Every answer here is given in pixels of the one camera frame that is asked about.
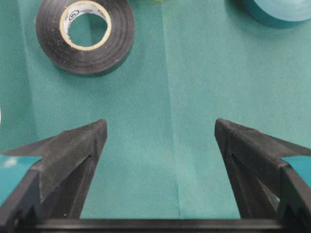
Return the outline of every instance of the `tape roll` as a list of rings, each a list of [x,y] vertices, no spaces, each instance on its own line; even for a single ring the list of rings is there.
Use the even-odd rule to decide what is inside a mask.
[[[71,23],[85,13],[107,23],[100,42],[90,47],[74,44]],[[127,0],[43,0],[36,18],[38,41],[59,67],[76,74],[109,72],[127,57],[134,41],[134,15]]]
[[[293,27],[311,18],[311,0],[243,0],[259,22],[276,28]]]

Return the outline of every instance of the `black plastic bar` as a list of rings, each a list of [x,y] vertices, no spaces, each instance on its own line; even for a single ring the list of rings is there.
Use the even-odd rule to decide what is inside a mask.
[[[279,220],[91,220],[46,219],[20,222],[17,232],[241,232],[285,233]]]

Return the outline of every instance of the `green fabric surface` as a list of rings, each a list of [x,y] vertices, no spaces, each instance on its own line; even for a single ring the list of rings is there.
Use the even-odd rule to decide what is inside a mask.
[[[230,0],[129,2],[131,55],[100,78],[46,57],[40,0],[1,2],[1,149],[105,118],[82,217],[239,218],[215,120],[311,147],[311,23],[269,28]]]
[[[282,159],[287,162],[311,188],[311,156],[297,155]]]
[[[0,206],[11,195],[31,166],[40,159],[40,157],[0,154]]]

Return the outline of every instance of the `black electrical tape roll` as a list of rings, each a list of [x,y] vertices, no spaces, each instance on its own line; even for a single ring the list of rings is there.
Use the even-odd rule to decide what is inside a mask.
[[[107,22],[102,40],[82,47],[71,42],[71,23],[85,13]],[[36,18],[39,43],[59,67],[76,74],[109,72],[127,57],[134,41],[134,16],[127,0],[43,0]]]

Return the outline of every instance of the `tape core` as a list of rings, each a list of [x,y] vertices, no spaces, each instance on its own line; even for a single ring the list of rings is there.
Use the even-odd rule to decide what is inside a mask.
[[[103,38],[101,39],[101,41],[90,47],[76,45],[70,40],[70,37],[69,37],[69,28],[72,22],[77,17],[83,14],[98,15],[102,19],[104,19],[107,23],[107,30]],[[100,4],[94,1],[89,1],[89,0],[77,1],[71,4],[69,7],[67,7],[60,18],[59,24],[60,24],[59,25],[60,33],[63,39],[66,41],[66,43],[69,44],[72,48],[75,48],[77,50],[82,50],[82,51],[95,50],[101,47],[110,37],[111,29],[112,29],[111,17],[109,13],[107,12],[107,10]]]

